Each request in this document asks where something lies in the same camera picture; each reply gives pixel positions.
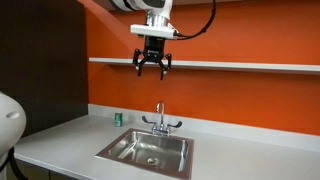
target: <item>white robot body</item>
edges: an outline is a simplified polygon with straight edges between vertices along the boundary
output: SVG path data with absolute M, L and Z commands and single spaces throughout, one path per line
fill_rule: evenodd
M 26 126 L 23 108 L 12 98 L 0 92 L 0 166 L 7 158 L 8 151 L 18 142 Z M 0 180 L 5 180 L 5 170 Z
M 172 0 L 110 0 L 112 5 L 121 11 L 145 10 L 145 25 L 133 24 L 133 34 L 175 39 L 175 28 L 169 23 Z

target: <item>metal sink rim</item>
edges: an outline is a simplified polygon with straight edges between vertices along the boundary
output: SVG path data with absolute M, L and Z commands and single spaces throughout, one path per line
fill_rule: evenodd
M 106 151 L 109 151 L 113 146 L 115 146 L 118 142 L 120 142 L 127 135 L 129 135 L 130 133 L 133 133 L 135 131 L 136 132 L 145 133 L 145 134 L 148 134 L 148 135 L 152 135 L 152 136 L 166 137 L 166 138 L 186 141 L 188 143 L 188 153 L 187 153 L 187 157 L 186 157 L 186 166 L 185 166 L 184 170 L 180 171 L 180 172 L 169 171 L 167 169 L 155 168 L 155 167 L 152 167 L 152 166 L 146 166 L 144 164 L 138 164 L 138 163 L 135 163 L 135 162 L 130 161 L 130 160 L 120 159 L 120 158 L 117 158 L 117 157 L 114 157 L 114 156 L 106 155 L 106 153 L 104 153 Z M 119 137 L 117 137 L 114 141 L 112 141 L 105 148 L 103 148 L 99 153 L 97 153 L 95 155 L 95 157 L 101 158 L 101 159 L 110 159 L 110 160 L 113 160 L 113 161 L 121 162 L 121 163 L 128 164 L 128 165 L 132 165 L 134 167 L 138 167 L 138 168 L 145 169 L 145 170 L 148 170 L 148 171 L 151 171 L 151 172 L 167 175 L 167 176 L 170 176 L 170 177 L 175 177 L 175 178 L 178 178 L 178 179 L 189 180 L 191 178 L 193 148 L 194 148 L 194 140 L 190 139 L 190 138 L 172 136 L 172 135 L 165 135 L 165 134 L 158 134 L 158 133 L 155 134 L 155 133 L 144 131 L 144 130 L 140 130 L 140 129 L 130 128 L 127 131 L 125 131 L 124 133 L 122 133 Z

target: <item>faucet handle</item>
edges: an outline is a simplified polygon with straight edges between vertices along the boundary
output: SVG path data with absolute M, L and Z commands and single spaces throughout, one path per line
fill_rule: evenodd
M 150 121 L 148 121 L 145 116 L 142 116 L 142 121 L 145 122 L 145 123 L 149 123 L 149 124 L 156 124 L 156 122 L 150 122 Z
M 152 126 L 152 131 L 157 129 L 157 123 L 156 122 L 150 122 L 147 120 L 147 118 L 145 116 L 142 116 L 142 121 L 148 124 L 153 124 Z
M 167 125 L 168 128 L 169 128 L 169 127 L 179 128 L 179 127 L 181 127 L 181 126 L 182 126 L 182 122 L 181 122 L 181 121 L 179 121 L 178 124 L 175 125 L 175 126 L 173 126 L 173 125 L 171 125 L 171 124 L 168 124 L 168 125 Z

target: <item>orange wall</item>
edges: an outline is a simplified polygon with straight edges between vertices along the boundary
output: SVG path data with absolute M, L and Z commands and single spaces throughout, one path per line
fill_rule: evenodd
M 189 41 L 167 41 L 177 60 L 320 65 L 320 1 L 219 3 L 209 31 Z M 183 33 L 203 26 L 211 6 L 174 7 L 172 24 Z M 143 39 L 129 33 L 144 12 L 87 10 L 89 57 L 132 58 Z M 89 102 L 166 114 L 320 135 L 320 76 L 172 69 L 89 63 Z

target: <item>sink drain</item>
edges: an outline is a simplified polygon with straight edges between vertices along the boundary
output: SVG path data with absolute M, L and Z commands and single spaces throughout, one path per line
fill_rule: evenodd
M 147 162 L 149 165 L 156 167 L 159 164 L 159 159 L 157 158 L 148 158 Z

